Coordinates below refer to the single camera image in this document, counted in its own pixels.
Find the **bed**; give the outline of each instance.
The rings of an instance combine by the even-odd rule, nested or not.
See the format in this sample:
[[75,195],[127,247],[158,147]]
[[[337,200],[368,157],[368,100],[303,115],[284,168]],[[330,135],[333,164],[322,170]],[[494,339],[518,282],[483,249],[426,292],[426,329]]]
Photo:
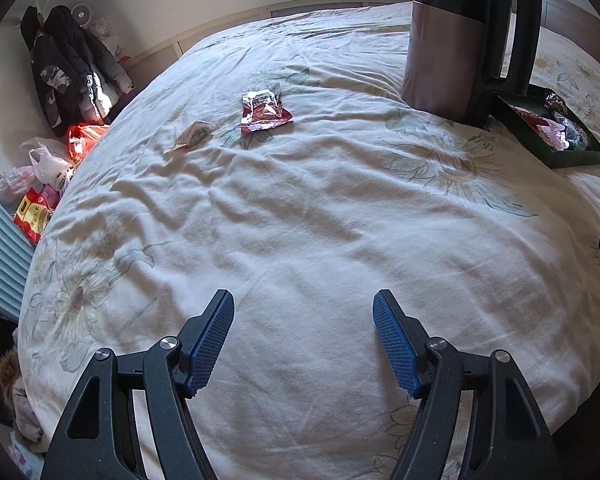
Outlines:
[[[145,350],[218,288],[235,320],[190,406],[219,478],[388,478],[417,403],[373,324],[381,288],[462,351],[509,350],[552,431],[576,412],[600,381],[600,166],[552,171],[493,119],[405,105],[410,22],[405,3],[233,28],[120,114],[27,280],[20,361],[47,435],[96,349]],[[532,82],[600,140],[593,58],[542,30]],[[293,122],[241,137],[240,96],[276,83]],[[197,120],[213,136],[168,152]],[[448,480],[469,410],[465,397]]]

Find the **hanging clothes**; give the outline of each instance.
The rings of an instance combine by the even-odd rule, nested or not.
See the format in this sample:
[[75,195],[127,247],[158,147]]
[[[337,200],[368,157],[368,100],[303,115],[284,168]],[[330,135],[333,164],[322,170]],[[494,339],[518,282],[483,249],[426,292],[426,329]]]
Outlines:
[[82,120],[79,76],[42,29],[38,10],[29,7],[22,17],[20,33],[29,49],[31,71],[42,112],[57,137]]
[[[98,38],[80,28],[68,7],[51,9],[44,27],[40,25],[34,7],[27,9],[23,23],[25,19],[27,25],[23,28],[21,24],[20,30],[27,46],[35,46],[38,38],[44,40],[41,40],[39,48],[34,49],[35,52],[31,46],[29,51],[32,64],[36,66],[34,79],[36,69],[40,69],[40,80],[36,82],[40,104],[56,134],[64,135],[72,124],[104,124],[119,95],[127,94],[134,88],[125,70]],[[40,68],[40,63],[49,57],[55,62]],[[43,85],[54,91],[50,94]],[[62,107],[58,103],[55,112],[52,106],[58,102],[58,94],[64,97],[62,91],[66,92],[69,86],[71,99],[63,98]]]

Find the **electric kettle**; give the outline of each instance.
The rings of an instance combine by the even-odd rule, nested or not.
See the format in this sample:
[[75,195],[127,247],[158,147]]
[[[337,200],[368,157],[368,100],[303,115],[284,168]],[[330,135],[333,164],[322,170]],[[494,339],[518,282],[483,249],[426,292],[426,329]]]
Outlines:
[[525,95],[536,58],[542,0],[516,0],[509,71],[501,76],[512,0],[413,0],[403,100],[482,127],[497,92]]

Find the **candy wrapper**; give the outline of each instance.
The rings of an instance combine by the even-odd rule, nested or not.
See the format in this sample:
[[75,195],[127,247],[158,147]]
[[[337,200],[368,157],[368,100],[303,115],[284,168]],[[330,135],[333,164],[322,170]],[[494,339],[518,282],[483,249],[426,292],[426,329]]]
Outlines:
[[165,153],[174,152],[175,150],[183,148],[193,148],[202,139],[206,139],[213,130],[214,126],[211,123],[196,121],[178,136],[174,146],[165,150]]
[[20,202],[13,222],[24,231],[29,240],[37,244],[59,200],[58,192],[51,186],[43,187],[40,193],[31,188]]
[[282,107],[280,85],[247,92],[242,96],[240,132],[243,135],[282,126],[292,118],[293,116]]
[[567,115],[569,113],[569,109],[567,108],[564,99],[550,88],[544,89],[544,108],[546,108],[551,115],[554,115],[555,113]]
[[539,116],[529,108],[514,106],[517,111],[529,126],[546,142],[553,146],[556,150],[566,150],[569,143],[564,135],[565,127],[556,121]]
[[83,160],[108,129],[107,124],[104,126],[95,124],[69,126],[67,135],[69,137],[69,155],[72,161],[80,162]]
[[556,112],[555,120],[564,126],[564,137],[569,143],[569,149],[584,152],[590,149],[589,137],[577,123]]

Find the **red snack bag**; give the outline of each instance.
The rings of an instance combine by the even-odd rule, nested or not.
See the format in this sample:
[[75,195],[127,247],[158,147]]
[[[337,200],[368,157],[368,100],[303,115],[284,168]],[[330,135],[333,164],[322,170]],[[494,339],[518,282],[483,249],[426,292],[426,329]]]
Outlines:
[[51,220],[52,213],[53,210],[49,207],[45,190],[38,193],[31,188],[20,202],[13,222],[24,231],[29,240],[37,244],[46,225]]
[[107,129],[108,124],[97,126],[95,124],[74,124],[67,129],[69,137],[69,155],[74,162],[83,160],[87,153],[96,145]]
[[282,107],[280,85],[274,85],[271,90],[247,92],[242,96],[240,132],[243,135],[282,126],[292,118]]

